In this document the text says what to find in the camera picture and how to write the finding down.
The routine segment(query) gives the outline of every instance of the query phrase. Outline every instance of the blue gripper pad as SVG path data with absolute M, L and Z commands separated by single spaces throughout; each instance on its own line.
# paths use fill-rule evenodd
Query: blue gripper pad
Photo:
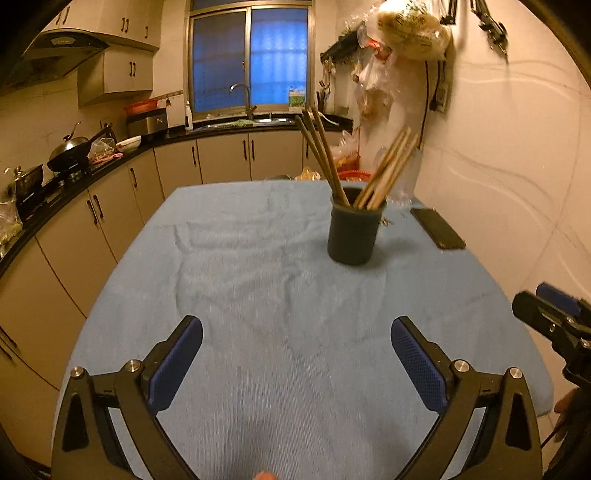
M 158 369 L 150 379 L 147 404 L 154 414 L 166 410 L 170 406 L 203 342 L 201 320 L 191 316 L 188 321 L 185 330 L 160 362 Z
M 581 307 L 577 299 L 552 285 L 541 283 L 535 289 L 535 294 L 571 317 L 577 318 L 581 314 Z
M 403 324 L 407 317 L 392 323 L 392 346 L 424 405 L 442 415 L 447 410 L 446 382 L 417 339 Z

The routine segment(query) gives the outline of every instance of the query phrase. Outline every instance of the window frame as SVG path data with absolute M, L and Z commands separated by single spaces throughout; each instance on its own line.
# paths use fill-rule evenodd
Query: window frame
M 307 64 L 306 64 L 306 106 L 310 105 L 310 99 L 314 92 L 314 42 L 315 42 L 315 30 L 316 26 L 314 23 L 313 15 L 314 5 L 310 0 L 254 0 L 248 2 L 237 2 L 233 4 L 219 5 L 217 7 L 208 7 L 201 10 L 192 10 L 189 12 L 189 24 L 187 32 L 187 80 L 189 90 L 189 102 L 191 105 L 191 111 L 193 112 L 194 120 L 205 119 L 208 115 L 214 116 L 236 116 L 244 112 L 244 106 L 237 107 L 225 107 L 214 110 L 208 110 L 204 112 L 196 112 L 194 105 L 193 96 L 193 25 L 194 20 L 197 18 L 213 17 L 215 15 L 224 15 L 230 12 L 246 12 L 245 28 L 244 28 L 244 83 L 250 86 L 251 83 L 251 72 L 250 72 L 250 59 L 251 59 L 251 19 L 252 10 L 269 9 L 269 8 L 306 8 L 308 10 L 308 52 L 307 52 Z M 244 89 L 244 100 L 246 102 L 246 89 Z M 269 112 L 288 112 L 289 105 L 287 103 L 267 103 L 263 105 L 257 105 L 256 113 L 269 113 Z

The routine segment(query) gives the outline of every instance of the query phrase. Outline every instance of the range hood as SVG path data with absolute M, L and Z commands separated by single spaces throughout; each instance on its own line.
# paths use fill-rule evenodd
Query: range hood
M 59 80 L 108 46 L 82 30 L 41 32 L 12 69 L 0 94 Z

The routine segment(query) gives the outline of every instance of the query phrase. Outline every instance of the window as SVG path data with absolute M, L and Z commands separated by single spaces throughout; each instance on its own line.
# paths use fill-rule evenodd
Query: window
M 201 1 L 195 0 L 194 6 Z M 234 83 L 249 85 L 252 103 L 259 108 L 281 109 L 278 105 L 282 105 L 286 109 L 290 89 L 306 91 L 310 41 L 306 2 L 249 5 L 233 10 L 226 5 L 225 10 L 191 18 L 190 85 L 195 113 L 244 105 L 242 89 L 229 91 Z

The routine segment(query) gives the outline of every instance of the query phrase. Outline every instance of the white bowl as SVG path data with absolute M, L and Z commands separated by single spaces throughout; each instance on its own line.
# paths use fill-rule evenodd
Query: white bowl
M 137 137 L 131 137 L 127 140 L 123 140 L 115 145 L 118 151 L 121 153 L 128 153 L 133 152 L 136 148 L 139 147 L 139 144 L 142 142 L 142 137 L 139 135 Z

